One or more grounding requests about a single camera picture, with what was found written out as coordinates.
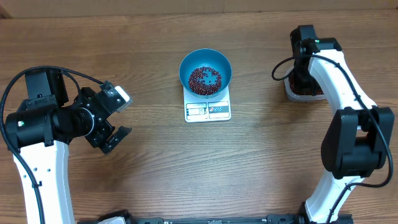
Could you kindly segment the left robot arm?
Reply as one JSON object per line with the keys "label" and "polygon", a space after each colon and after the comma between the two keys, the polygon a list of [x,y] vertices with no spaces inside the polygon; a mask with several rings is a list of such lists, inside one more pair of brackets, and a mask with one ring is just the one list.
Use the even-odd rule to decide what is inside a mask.
{"label": "left robot arm", "polygon": [[100,90],[78,87],[73,103],[67,105],[64,78],[76,75],[63,67],[28,68],[11,80],[1,98],[3,108],[12,86],[25,78],[28,97],[16,112],[1,116],[1,135],[19,171],[28,223],[76,222],[68,182],[73,139],[84,137],[108,154],[131,132],[107,120],[132,102],[121,86],[90,77]]}

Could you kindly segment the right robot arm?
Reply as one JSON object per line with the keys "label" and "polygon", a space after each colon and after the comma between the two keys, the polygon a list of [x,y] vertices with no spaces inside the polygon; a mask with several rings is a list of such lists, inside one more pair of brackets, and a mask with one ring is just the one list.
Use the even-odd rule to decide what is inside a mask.
{"label": "right robot arm", "polygon": [[351,223],[338,212],[351,191],[391,161],[386,151],[394,114],[361,89],[333,38],[318,38],[312,25],[290,33],[294,65],[284,81],[292,101],[327,100],[332,122],[321,145],[325,168],[314,193],[303,203],[305,223]]}

